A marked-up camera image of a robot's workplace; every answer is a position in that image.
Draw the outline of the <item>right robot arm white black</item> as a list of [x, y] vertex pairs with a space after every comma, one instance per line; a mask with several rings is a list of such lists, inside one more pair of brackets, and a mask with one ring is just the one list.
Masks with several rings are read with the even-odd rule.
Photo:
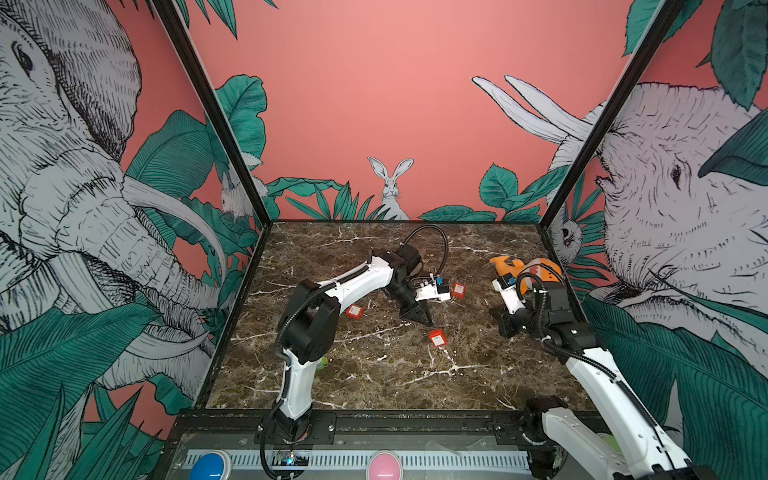
[[526, 302], [522, 280], [505, 275], [492, 282], [504, 302], [498, 309], [501, 333], [527, 333], [560, 361], [588, 394], [617, 444], [611, 447], [561, 398], [531, 398], [511, 426], [535, 448], [529, 456], [532, 475], [554, 476], [555, 456], [542, 450], [553, 443], [594, 479], [715, 478], [711, 467], [695, 464], [653, 417], [592, 327], [577, 321], [565, 286], [533, 276], [534, 298]]

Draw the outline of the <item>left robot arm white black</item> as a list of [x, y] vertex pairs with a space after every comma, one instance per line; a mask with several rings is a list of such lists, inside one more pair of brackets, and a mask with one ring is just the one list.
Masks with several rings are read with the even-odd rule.
[[278, 323], [274, 347], [283, 362], [281, 390], [270, 414], [278, 438], [296, 444], [308, 435], [317, 365], [334, 343], [339, 318], [358, 300], [383, 290], [398, 303], [402, 318], [434, 325], [427, 302], [417, 298], [410, 284], [420, 263], [418, 250], [403, 244], [394, 252], [374, 252], [339, 277], [296, 286]]

